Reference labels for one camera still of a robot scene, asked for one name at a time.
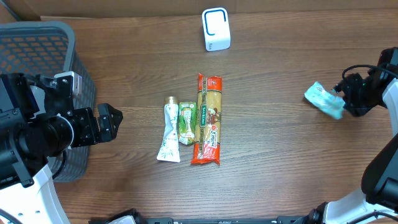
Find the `teal packet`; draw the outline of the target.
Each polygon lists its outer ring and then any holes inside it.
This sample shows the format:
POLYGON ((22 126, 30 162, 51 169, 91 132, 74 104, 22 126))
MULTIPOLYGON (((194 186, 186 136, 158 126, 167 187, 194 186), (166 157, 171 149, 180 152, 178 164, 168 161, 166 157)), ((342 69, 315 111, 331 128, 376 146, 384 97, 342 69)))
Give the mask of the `teal packet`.
POLYGON ((315 82, 305 93, 304 97, 315 107, 334 119, 343 117, 345 102, 342 97, 324 89, 319 83, 315 82))

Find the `white tube with gold cap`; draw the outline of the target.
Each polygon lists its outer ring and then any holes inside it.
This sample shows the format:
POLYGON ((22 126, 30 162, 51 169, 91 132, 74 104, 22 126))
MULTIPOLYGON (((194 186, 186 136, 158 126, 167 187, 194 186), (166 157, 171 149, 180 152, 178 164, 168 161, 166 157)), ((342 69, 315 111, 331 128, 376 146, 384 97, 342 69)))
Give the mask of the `white tube with gold cap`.
POLYGON ((160 149, 157 155, 158 161, 180 162, 178 141, 178 112, 179 104, 175 96, 167 96, 164 105, 165 128, 160 149))

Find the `green snack packet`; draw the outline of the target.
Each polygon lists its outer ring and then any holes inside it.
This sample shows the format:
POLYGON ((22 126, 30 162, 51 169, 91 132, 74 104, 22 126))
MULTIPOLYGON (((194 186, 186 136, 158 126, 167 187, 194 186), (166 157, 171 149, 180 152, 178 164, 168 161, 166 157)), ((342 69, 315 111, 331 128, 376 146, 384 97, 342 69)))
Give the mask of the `green snack packet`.
POLYGON ((195 142, 197 105, 195 102, 180 102, 178 114, 178 140, 184 145, 195 142))

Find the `orange spaghetti packet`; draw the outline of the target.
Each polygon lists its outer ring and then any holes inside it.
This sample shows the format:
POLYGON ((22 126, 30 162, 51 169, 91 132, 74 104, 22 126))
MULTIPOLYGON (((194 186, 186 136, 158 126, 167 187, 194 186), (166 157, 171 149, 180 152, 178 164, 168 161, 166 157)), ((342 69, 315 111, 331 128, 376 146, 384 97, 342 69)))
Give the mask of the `orange spaghetti packet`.
POLYGON ((222 78, 198 75, 192 164, 220 164, 222 78))

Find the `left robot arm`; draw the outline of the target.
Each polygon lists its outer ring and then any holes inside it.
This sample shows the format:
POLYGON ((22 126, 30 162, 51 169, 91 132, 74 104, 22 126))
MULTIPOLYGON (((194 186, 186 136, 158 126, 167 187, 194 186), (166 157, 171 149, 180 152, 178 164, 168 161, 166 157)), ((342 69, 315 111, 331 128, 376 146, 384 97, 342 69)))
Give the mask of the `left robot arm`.
POLYGON ((1 75, 1 220, 4 223, 68 223, 53 183, 67 162, 67 150, 110 142, 121 111, 98 105, 76 109, 81 76, 53 78, 1 75))

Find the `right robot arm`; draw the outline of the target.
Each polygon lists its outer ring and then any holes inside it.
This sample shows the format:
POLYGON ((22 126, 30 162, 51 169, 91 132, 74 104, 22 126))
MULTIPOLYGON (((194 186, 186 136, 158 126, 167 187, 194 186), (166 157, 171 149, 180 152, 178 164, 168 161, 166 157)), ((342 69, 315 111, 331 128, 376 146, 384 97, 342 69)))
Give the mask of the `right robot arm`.
POLYGON ((304 97, 335 119, 344 111, 364 116, 376 106, 389 112, 392 139, 364 171, 359 189, 334 201, 324 202, 297 223, 369 223, 380 218, 397 220, 397 47, 381 52, 377 65, 364 65, 368 76, 346 68, 331 90, 315 82, 304 97))

